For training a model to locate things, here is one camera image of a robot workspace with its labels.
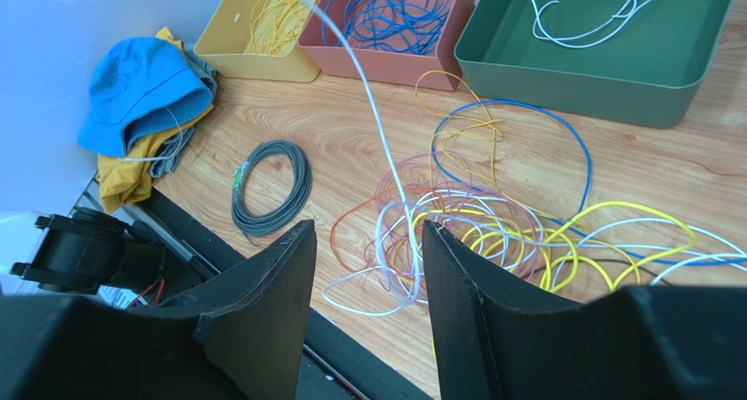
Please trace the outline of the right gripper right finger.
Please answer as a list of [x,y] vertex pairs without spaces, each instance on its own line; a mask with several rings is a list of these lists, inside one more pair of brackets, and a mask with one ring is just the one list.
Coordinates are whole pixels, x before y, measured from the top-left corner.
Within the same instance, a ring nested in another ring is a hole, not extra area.
[[627,286],[588,304],[423,226],[444,399],[743,399],[743,288]]

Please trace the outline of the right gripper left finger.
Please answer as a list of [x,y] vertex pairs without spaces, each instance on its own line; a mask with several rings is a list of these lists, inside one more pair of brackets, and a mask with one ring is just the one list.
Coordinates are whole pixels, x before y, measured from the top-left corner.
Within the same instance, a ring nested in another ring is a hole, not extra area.
[[292,399],[317,258],[312,220],[162,305],[1,301],[4,399]]

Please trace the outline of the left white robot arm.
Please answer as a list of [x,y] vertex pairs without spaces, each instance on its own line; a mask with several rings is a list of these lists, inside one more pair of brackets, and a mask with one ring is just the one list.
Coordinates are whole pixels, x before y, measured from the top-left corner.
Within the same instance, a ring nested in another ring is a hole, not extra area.
[[39,215],[44,232],[38,251],[9,270],[43,290],[95,295],[102,287],[127,289],[151,305],[205,281],[151,227],[131,224],[90,208],[70,217]]

